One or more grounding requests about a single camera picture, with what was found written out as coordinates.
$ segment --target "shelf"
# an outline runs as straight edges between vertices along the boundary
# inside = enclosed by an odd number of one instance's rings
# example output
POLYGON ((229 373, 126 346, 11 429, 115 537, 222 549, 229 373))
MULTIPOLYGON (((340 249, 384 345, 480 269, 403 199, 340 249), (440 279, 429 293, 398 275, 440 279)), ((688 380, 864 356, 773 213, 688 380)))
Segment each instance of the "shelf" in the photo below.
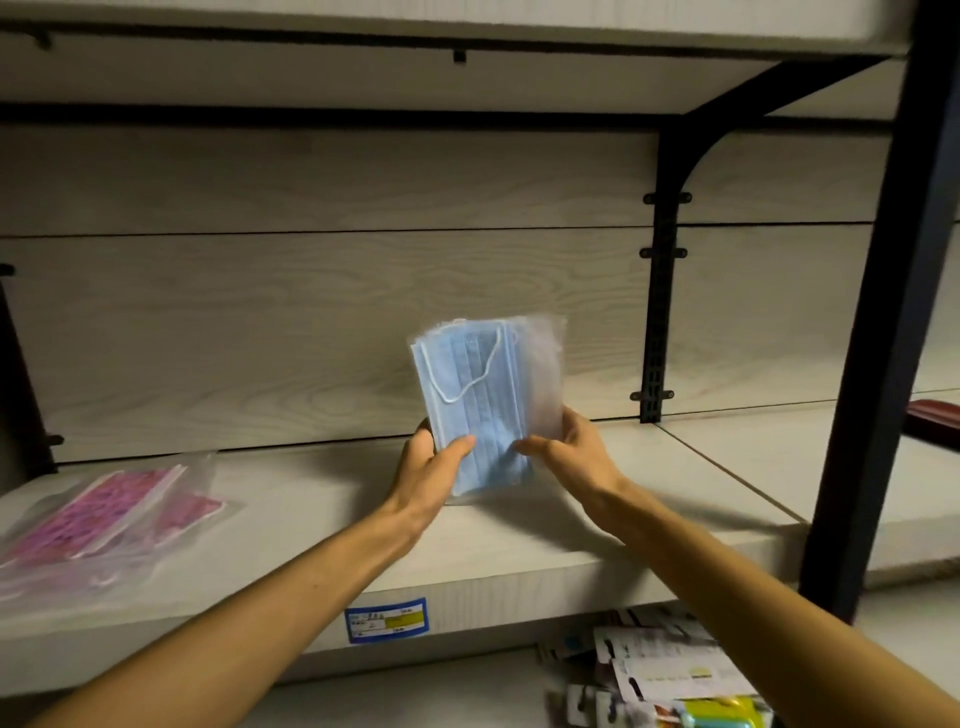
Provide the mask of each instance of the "shelf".
MULTIPOLYGON (((652 425, 601 425, 624 472, 722 541, 787 578, 795 521, 652 425)), ((401 439, 221 455, 213 493, 245 509, 170 556, 145 584, 96 603, 0 618, 0 694, 75 685, 198 614, 382 499, 401 439)), ((76 471, 0 499, 6 529, 76 471)), ((426 597, 431 634, 581 614, 670 598, 578 505, 553 489, 528 498, 446 507, 414 550, 356 600, 376 606, 426 597)), ((348 645, 336 619, 308 651, 348 645)))
POLYGON ((905 53, 911 3, 855 0, 591 0, 469 3, 464 0, 5 0, 0 15, 97 21, 481 37, 699 48, 905 53))
MULTIPOLYGON (((864 595, 856 627, 960 698, 960 579, 864 595)), ((544 691, 563 684, 556 673, 537 664, 533 650, 513 650, 276 688, 243 725, 308 725, 323 716, 329 726, 545 727, 550 723, 544 691), (364 699, 370 694, 378 699, 364 699)))
MULTIPOLYGON (((960 402, 960 390, 914 395, 960 402)), ((663 429, 798 518, 813 518, 833 404, 664 418, 663 429)), ((900 439, 872 570, 960 556, 960 454, 900 439)))

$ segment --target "blue label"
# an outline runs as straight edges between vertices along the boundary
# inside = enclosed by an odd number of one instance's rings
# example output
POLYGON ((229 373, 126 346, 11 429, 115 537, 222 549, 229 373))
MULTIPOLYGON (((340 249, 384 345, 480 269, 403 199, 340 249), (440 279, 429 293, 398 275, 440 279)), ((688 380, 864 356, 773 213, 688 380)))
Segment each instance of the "blue label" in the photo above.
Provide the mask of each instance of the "blue label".
POLYGON ((426 598, 382 607, 357 607, 344 610, 350 644, 402 640, 430 631, 426 598))

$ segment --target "ear loop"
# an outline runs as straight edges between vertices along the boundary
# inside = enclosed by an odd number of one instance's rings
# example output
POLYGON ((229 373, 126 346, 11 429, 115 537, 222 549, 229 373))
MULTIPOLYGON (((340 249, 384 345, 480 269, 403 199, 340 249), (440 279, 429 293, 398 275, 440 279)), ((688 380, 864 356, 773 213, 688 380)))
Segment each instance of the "ear loop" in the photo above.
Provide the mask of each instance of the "ear loop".
POLYGON ((490 356, 487 357, 487 365, 484 367, 483 374, 480 375, 478 378, 474 379, 473 381, 469 382, 467 386, 465 386, 461 390, 460 394, 453 398, 445 395, 444 390, 440 388, 440 385, 437 383, 437 379, 433 376, 433 368, 430 366, 430 357, 426 352, 426 347, 423 345, 423 343, 420 344, 420 348, 423 351, 423 363, 426 365, 427 376, 430 377, 430 383, 433 384, 433 388, 437 390, 437 394, 440 395, 441 400, 443 400, 447 404, 454 404, 463 398, 463 396, 467 393, 470 387, 472 387, 477 382, 483 381, 484 379, 487 378, 487 375, 490 373, 490 367, 493 364, 493 358, 496 356, 496 352, 500 348, 502 337, 503 337, 503 334, 501 333, 501 329, 498 328, 496 330, 496 341, 493 342, 493 349, 490 352, 490 356))

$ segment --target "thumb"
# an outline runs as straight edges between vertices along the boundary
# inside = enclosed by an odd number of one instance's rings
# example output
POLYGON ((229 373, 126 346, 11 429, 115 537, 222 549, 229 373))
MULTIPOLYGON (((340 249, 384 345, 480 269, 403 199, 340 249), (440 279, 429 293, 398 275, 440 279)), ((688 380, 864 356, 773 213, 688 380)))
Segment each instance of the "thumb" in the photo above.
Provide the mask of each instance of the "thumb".
POLYGON ((452 478, 457 474, 460 461, 467 457, 476 441, 477 439, 473 435, 458 437, 433 456, 433 460, 430 461, 431 470, 447 474, 452 478))
POLYGON ((522 440, 517 440, 514 443, 514 450, 519 452, 521 455, 537 457, 540 460, 545 460, 548 454, 547 451, 550 447, 550 442, 551 441, 545 437, 540 437, 539 435, 530 435, 522 440))

